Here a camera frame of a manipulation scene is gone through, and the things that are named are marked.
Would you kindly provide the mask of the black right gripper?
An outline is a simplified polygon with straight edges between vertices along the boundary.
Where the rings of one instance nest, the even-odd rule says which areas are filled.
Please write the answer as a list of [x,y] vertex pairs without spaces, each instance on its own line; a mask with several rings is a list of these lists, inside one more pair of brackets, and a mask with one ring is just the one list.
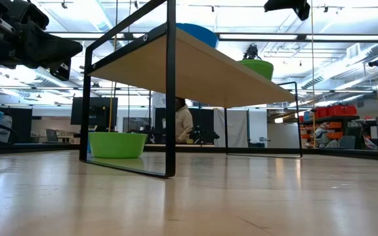
[[305,21],[310,14],[310,5],[307,0],[268,0],[264,4],[265,11],[293,9],[301,21]]

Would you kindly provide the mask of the small green plastic bowl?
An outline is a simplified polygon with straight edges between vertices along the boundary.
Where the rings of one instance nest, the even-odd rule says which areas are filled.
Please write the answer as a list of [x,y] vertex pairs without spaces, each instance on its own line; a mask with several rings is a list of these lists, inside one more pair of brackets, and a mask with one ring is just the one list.
[[104,159],[139,158],[144,150],[146,134],[91,132],[89,143],[93,157]]

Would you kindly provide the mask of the black monitor screen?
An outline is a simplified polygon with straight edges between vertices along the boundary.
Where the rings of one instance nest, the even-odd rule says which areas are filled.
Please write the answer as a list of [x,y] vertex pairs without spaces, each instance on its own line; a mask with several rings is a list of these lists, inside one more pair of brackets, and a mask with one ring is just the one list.
[[[116,125],[117,98],[90,97],[89,102],[89,125],[105,126]],[[83,98],[73,98],[71,125],[80,125],[82,121]]]

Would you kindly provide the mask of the grey office chair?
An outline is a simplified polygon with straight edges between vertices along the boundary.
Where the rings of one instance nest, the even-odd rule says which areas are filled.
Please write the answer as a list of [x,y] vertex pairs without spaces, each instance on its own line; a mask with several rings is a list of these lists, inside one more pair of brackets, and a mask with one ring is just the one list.
[[339,147],[341,149],[355,149],[356,137],[355,136],[342,136],[339,140]]
[[58,143],[57,132],[53,129],[46,129],[47,142],[48,143]]

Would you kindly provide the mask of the person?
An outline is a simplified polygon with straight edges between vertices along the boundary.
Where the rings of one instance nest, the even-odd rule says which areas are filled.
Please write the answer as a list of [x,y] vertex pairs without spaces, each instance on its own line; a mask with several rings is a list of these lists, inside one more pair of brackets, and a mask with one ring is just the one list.
[[175,140],[176,143],[187,143],[193,130],[193,118],[184,98],[175,98]]
[[10,113],[4,112],[0,120],[0,125],[4,126],[4,128],[0,128],[0,141],[8,142],[11,132],[5,128],[12,128],[12,117]]

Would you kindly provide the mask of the wooden riser shelf black legs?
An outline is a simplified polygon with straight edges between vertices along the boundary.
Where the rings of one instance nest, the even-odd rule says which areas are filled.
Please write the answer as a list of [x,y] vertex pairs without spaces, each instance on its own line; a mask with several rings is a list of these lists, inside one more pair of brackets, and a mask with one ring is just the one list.
[[[167,20],[164,24],[100,61],[92,62],[95,49],[163,3],[167,5]],[[166,95],[165,172],[110,165],[113,169],[156,178],[171,178],[176,171],[176,97],[189,98],[224,109],[298,100],[297,94],[290,93],[178,29],[175,0],[150,0],[85,50],[79,159],[92,165],[100,164],[87,156],[88,139],[91,137],[87,126],[92,77]]]

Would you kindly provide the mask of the metal shelf with red bins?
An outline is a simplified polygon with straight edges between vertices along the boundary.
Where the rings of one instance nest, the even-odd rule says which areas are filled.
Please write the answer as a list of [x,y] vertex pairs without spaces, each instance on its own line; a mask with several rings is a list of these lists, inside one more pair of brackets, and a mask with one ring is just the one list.
[[348,124],[359,119],[353,105],[317,107],[300,116],[300,138],[306,148],[338,148]]

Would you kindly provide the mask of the white curtain panel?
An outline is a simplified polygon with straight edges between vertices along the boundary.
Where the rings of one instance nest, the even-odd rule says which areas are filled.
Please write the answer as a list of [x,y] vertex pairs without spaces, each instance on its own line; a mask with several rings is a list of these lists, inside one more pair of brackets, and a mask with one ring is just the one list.
[[[216,148],[225,147],[224,110],[214,109],[214,132],[219,139],[214,140]],[[227,110],[227,138],[230,148],[247,148],[247,112],[244,110]]]

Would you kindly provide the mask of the black partition panel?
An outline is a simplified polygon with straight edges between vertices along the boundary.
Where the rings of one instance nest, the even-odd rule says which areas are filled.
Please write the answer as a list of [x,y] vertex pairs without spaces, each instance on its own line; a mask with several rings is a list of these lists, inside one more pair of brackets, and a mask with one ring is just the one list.
[[[214,143],[214,111],[212,109],[189,109],[194,130],[201,131],[199,133],[191,133],[190,137],[195,141],[196,144],[199,144],[200,141],[203,144],[213,144]],[[165,128],[163,128],[163,120],[166,118],[165,108],[156,108],[154,115],[154,142],[159,144],[165,143]]]

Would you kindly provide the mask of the silver air duct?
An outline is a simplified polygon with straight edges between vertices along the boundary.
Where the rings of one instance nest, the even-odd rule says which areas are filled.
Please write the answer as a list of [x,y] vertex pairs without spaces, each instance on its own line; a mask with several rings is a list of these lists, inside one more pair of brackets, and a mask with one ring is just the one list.
[[345,56],[319,69],[316,74],[305,77],[301,83],[301,88],[308,89],[318,83],[341,75],[358,64],[364,64],[374,59],[378,59],[378,43],[355,43],[346,49]]

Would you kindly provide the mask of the black aluminium rig frame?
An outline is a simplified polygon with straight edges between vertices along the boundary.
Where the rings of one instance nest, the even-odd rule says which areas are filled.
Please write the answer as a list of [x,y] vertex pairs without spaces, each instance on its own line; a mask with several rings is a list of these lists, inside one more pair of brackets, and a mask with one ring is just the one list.
[[[41,151],[79,150],[79,144],[14,144],[0,146],[0,154],[27,153]],[[300,154],[299,148],[265,148],[265,147],[207,147],[207,146],[176,146],[176,152],[183,153],[229,153],[229,154]],[[305,155],[332,155],[357,159],[378,160],[378,151],[363,149],[302,149]]]

